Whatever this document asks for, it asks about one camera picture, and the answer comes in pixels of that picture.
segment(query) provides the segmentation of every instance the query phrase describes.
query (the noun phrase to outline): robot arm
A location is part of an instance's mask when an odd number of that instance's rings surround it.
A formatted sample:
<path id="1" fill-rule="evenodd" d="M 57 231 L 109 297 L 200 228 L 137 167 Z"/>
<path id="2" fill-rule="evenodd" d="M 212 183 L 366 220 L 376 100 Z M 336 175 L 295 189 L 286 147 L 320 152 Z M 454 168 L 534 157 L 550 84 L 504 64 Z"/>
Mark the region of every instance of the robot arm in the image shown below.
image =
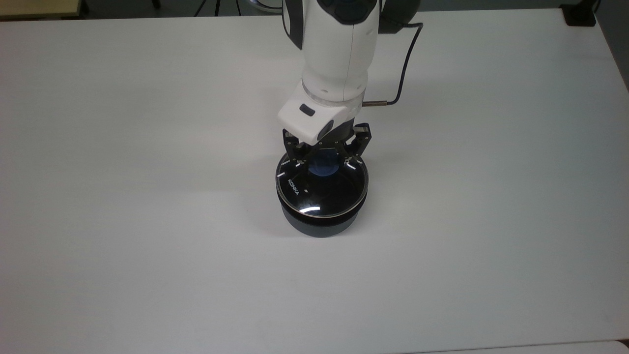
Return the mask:
<path id="1" fill-rule="evenodd" d="M 377 0 L 284 0 L 282 19 L 306 66 L 278 113 L 282 126 L 306 144 L 358 114 L 376 48 Z"/>

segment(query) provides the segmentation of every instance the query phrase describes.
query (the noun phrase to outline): logo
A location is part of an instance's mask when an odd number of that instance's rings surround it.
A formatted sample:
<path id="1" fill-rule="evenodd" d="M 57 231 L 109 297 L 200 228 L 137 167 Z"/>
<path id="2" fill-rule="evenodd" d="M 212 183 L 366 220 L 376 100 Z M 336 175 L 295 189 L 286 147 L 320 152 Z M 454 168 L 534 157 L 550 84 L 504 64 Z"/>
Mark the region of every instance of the logo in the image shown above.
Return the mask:
<path id="1" fill-rule="evenodd" d="M 295 187 L 295 183 L 293 183 L 291 180 L 288 180 L 288 185 L 292 187 L 292 191 L 295 192 L 295 195 L 299 195 L 299 191 L 297 190 L 297 187 Z"/>

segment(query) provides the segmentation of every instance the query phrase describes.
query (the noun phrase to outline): black button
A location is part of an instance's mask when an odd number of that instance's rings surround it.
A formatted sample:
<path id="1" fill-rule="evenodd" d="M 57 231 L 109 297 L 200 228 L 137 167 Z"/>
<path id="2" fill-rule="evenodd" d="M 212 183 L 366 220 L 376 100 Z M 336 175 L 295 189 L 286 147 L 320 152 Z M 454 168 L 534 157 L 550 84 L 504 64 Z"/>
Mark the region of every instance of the black button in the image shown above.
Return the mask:
<path id="1" fill-rule="evenodd" d="M 334 14 L 340 21 L 345 22 L 362 22 L 367 14 L 367 8 L 360 3 L 354 4 L 339 4 Z"/>
<path id="2" fill-rule="evenodd" d="M 306 106 L 306 105 L 301 105 L 301 106 L 299 106 L 299 110 L 300 110 L 300 111 L 302 111 L 302 112 L 304 112 L 305 114 L 307 114 L 307 115 L 311 116 L 311 117 L 312 117 L 313 115 L 315 115 L 315 110 L 314 110 L 314 109 L 312 109 L 312 108 L 310 108 L 310 107 L 308 107 L 308 106 Z"/>

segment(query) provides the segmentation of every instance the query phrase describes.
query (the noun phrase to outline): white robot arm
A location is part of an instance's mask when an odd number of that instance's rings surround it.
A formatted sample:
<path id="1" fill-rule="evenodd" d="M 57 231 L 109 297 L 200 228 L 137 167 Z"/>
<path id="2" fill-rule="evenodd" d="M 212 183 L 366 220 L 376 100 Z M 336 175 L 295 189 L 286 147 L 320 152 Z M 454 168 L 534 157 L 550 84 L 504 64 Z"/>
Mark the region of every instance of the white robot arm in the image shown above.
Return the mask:
<path id="1" fill-rule="evenodd" d="M 313 146 L 358 114 L 379 15 L 377 0 L 285 0 L 284 28 L 306 66 L 278 117 L 300 141 Z"/>
<path id="2" fill-rule="evenodd" d="M 418 6 L 419 0 L 389 0 L 381 15 L 378 0 L 284 0 L 284 28 L 306 58 L 301 80 L 278 114 L 286 154 L 276 169 L 277 196 L 297 230 L 314 237 L 337 234 L 364 204 L 369 174 L 361 155 L 371 132 L 369 124 L 353 121 L 364 105 L 367 69 L 379 29 L 419 28 L 408 25 Z M 407 15 L 391 20 L 387 7 Z"/>

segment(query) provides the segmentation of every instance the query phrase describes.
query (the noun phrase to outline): chair leg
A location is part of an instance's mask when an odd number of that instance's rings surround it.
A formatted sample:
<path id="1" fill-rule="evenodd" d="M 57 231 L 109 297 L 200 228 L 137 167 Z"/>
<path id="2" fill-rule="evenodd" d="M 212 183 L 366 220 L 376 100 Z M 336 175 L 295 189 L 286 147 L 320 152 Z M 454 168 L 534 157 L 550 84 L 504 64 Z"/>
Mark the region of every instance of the chair leg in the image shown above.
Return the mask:
<path id="1" fill-rule="evenodd" d="M 81 13 L 89 14 L 89 6 L 85 0 L 81 0 Z"/>

